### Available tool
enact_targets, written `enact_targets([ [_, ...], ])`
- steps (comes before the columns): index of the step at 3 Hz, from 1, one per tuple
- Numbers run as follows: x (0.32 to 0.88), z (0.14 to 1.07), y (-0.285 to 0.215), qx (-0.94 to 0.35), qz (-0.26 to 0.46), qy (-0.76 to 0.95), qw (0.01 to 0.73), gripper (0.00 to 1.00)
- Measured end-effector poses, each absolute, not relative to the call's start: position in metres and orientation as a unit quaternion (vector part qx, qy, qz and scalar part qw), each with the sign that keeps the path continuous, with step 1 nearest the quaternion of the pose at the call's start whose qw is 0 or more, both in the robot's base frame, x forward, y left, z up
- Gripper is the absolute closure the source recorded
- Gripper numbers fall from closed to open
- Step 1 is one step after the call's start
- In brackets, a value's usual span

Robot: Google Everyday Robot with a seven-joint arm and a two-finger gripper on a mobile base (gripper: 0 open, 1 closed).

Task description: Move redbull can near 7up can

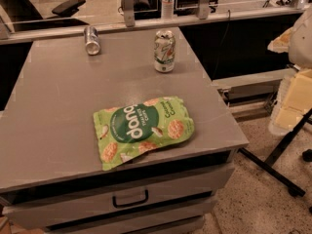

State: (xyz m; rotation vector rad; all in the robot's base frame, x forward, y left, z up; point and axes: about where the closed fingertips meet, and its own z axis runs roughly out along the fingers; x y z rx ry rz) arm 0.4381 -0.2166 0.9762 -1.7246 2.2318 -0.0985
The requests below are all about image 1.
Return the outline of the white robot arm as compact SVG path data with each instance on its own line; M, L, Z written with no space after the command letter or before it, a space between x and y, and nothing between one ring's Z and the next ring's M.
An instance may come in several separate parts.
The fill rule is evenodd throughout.
M270 42L267 49L287 53L299 68L280 83L277 103L270 117L269 131L276 136L291 132L312 108L312 8L307 9L294 25Z

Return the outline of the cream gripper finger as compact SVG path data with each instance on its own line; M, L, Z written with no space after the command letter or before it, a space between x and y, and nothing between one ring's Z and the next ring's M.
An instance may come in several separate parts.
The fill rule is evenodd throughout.
M289 50L290 37L293 29L290 27L284 31L280 36L272 40L267 49L274 53L286 53Z
M286 76L279 87L272 111L273 131L292 131L312 108L312 70Z

